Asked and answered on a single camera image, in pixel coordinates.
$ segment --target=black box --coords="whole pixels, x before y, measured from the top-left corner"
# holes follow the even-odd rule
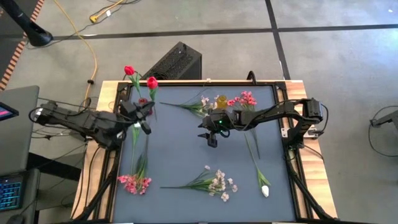
[[[141,79],[201,80],[201,53],[183,42],[175,45]]]

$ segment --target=black pole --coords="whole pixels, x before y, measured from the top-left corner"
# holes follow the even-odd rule
[[[25,31],[32,46],[45,46],[53,40],[51,33],[32,22],[14,0],[0,0],[0,6]]]

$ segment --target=gray mat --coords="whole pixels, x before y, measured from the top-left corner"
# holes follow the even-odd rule
[[[157,102],[184,103],[203,87],[161,87]],[[216,95],[228,98],[240,95],[243,90],[252,91],[257,98],[257,108],[274,104],[269,86],[209,87],[201,93],[214,101]],[[148,97],[142,88],[143,97]],[[137,101],[137,92],[133,92]],[[257,163],[271,182],[270,196],[265,198],[257,183],[256,170],[251,160],[243,133],[232,131],[228,139],[218,136],[216,149],[197,137],[205,132],[197,128],[201,119],[187,110],[157,103],[157,121],[148,120],[152,128],[149,136],[149,165],[147,176],[153,182],[144,196],[127,193],[118,184],[114,205],[115,223],[186,223],[186,222],[260,222],[294,220],[293,201],[283,159],[282,143],[277,121],[257,127],[261,160]],[[123,146],[119,175],[128,174],[131,168],[132,133],[127,133]],[[142,152],[145,135],[140,134],[135,158]],[[161,186],[183,185],[194,179],[205,165],[221,169],[233,178],[239,190],[230,192],[228,202],[219,196],[194,190],[160,189]]]

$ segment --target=wooden table edge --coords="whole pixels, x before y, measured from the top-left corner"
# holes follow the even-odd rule
[[[104,81],[101,87],[101,92],[99,94],[99,99],[98,99],[98,104],[97,104],[97,110],[99,111],[113,111],[113,105],[116,97],[116,92],[119,83],[129,83],[130,81]],[[159,83],[251,83],[251,80],[159,80]],[[289,99],[299,99],[299,98],[306,98],[307,94],[305,92],[304,84],[302,80],[258,80],[258,83],[274,83],[274,82],[285,82],[286,88],[287,88],[287,94]],[[307,146],[310,146],[314,150],[318,151],[321,153],[320,146],[318,143],[318,140],[309,140],[306,139],[304,143]],[[83,211],[85,202],[86,202],[86,195],[87,195],[87,201],[91,201],[92,197],[94,194],[97,192],[98,187],[99,187],[99,181],[100,181],[100,175],[101,175],[101,170],[102,170],[102,165],[104,161],[104,150],[100,149],[99,152],[97,152],[94,161],[93,161],[93,167],[91,169],[91,175],[90,175],[90,190],[87,192],[87,183],[88,183],[88,171],[89,171],[89,164],[93,158],[93,154],[98,147],[97,143],[95,142],[90,142],[87,147],[87,153],[85,157],[85,167],[83,169],[83,186],[81,182],[81,177],[80,176],[80,181],[78,184],[77,188],[77,193],[75,197],[75,201],[73,204],[73,210],[77,206],[77,210],[75,212],[75,215],[72,218],[75,218],[79,216],[79,214]],[[302,149],[300,151],[300,155],[302,158],[302,164],[303,164],[303,169],[305,173],[305,178],[307,181],[307,187],[311,194],[314,196],[314,198],[317,200],[317,202],[323,207],[323,209],[331,216],[337,217],[336,214],[336,209],[335,205],[333,203],[333,198],[331,196],[331,191],[330,191],[330,186],[328,182],[328,177],[326,175],[326,170],[325,166],[323,164],[323,161],[314,153],[307,151],[305,149]],[[110,171],[110,167],[113,164],[113,159],[109,160],[109,167],[108,167],[108,172]],[[82,193],[79,199],[79,194],[80,194],[80,188],[82,187]],[[301,192],[297,189],[297,195],[298,195],[298,204],[300,207],[300,211],[302,214],[302,217],[306,217],[307,214],[305,214],[305,206],[303,202],[303,196]],[[102,201],[101,201],[101,208],[99,210],[99,217],[103,218],[105,211],[106,211],[106,206],[108,203],[108,195],[109,195],[109,188],[106,190],[106,192],[103,195]]]

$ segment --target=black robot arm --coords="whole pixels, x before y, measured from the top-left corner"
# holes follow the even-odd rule
[[[296,105],[303,106],[302,115],[294,109]],[[323,119],[321,103],[312,98],[283,101],[260,111],[233,110],[230,113],[222,109],[211,110],[209,115],[203,118],[202,124],[199,125],[199,128],[206,128],[210,133],[201,134],[199,137],[206,138],[209,146],[217,147],[215,134],[227,138],[229,130],[247,131],[260,123],[280,118],[297,120],[294,128],[287,131],[285,141],[289,147],[302,147],[304,134],[311,125],[318,124]]]
[[[100,147],[115,150],[124,141],[125,132],[132,124],[139,123],[142,130],[150,134],[151,130],[145,118],[154,104],[154,102],[148,102],[138,105],[122,101],[119,113],[115,114],[106,111],[91,111],[88,108],[76,112],[62,108],[54,101],[49,101],[34,110],[35,116],[30,118],[43,126],[60,124],[80,133],[83,137],[92,137]]]

